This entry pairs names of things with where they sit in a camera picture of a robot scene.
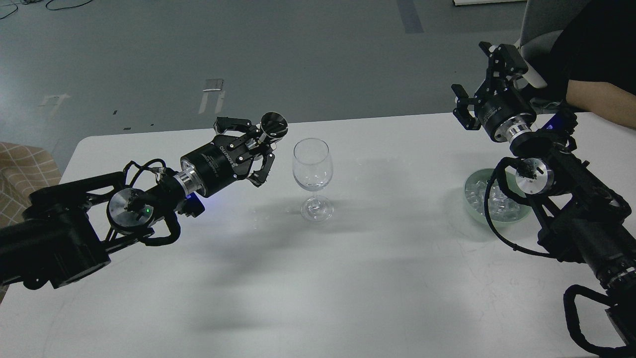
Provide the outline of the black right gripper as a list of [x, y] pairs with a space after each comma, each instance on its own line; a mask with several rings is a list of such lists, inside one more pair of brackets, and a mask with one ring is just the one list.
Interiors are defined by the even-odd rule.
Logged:
[[[455, 95], [452, 113], [467, 131], [483, 129], [491, 141], [512, 143], [518, 136], [531, 132], [537, 118], [514, 86], [528, 72], [529, 65], [513, 45], [488, 42], [478, 45], [488, 57], [484, 82], [472, 96], [462, 85], [451, 85]], [[474, 106], [475, 115], [470, 114], [469, 106]]]

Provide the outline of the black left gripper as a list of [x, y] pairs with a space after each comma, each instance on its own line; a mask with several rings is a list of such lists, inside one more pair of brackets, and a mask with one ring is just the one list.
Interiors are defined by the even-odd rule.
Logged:
[[[255, 187], [267, 180], [275, 161], [273, 150], [262, 154], [256, 141], [259, 129], [251, 120], [218, 116], [210, 143], [181, 157], [180, 181], [186, 194], [193, 192], [211, 197], [238, 180], [247, 179]], [[243, 135], [224, 135], [227, 131]], [[262, 154], [261, 168], [250, 172], [257, 156]]]

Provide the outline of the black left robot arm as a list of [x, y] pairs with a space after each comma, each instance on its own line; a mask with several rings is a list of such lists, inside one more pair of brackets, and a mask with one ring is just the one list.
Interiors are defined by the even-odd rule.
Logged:
[[1, 230], [1, 284], [59, 288], [106, 267], [111, 253], [134, 243], [176, 242], [178, 215], [198, 217], [205, 211], [201, 197], [239, 180], [266, 182], [288, 123], [276, 112], [259, 124], [219, 116], [214, 130], [209, 143], [181, 157], [179, 172], [161, 159], [132, 161], [120, 172], [32, 193], [23, 222]]

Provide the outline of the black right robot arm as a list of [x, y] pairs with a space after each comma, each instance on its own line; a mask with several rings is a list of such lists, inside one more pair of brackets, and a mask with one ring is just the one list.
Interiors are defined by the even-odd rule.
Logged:
[[[588, 162], [574, 155], [577, 116], [561, 107], [543, 127], [533, 130], [537, 115], [520, 95], [517, 80], [530, 70], [518, 49], [509, 44], [479, 43], [488, 65], [483, 83], [468, 95], [452, 85], [453, 111], [468, 131], [484, 129], [491, 141], [508, 143], [511, 157], [502, 158], [486, 182], [510, 199], [532, 209], [541, 229], [538, 244], [544, 252], [499, 239], [511, 249], [559, 262], [588, 265], [604, 292], [581, 285], [563, 294], [566, 326], [579, 347], [600, 358], [635, 356], [636, 247], [623, 222], [632, 210], [588, 170]], [[606, 306], [606, 314], [622, 338], [622, 347], [591, 344], [582, 333], [575, 299], [586, 297]]]

